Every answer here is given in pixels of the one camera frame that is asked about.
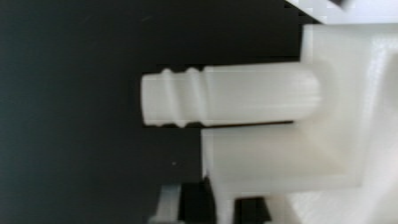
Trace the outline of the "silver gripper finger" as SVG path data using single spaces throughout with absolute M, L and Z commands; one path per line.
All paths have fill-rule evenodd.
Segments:
M 181 186 L 164 185 L 160 189 L 160 198 L 157 212 L 149 218 L 148 224 L 178 224 L 180 223 L 180 196 Z

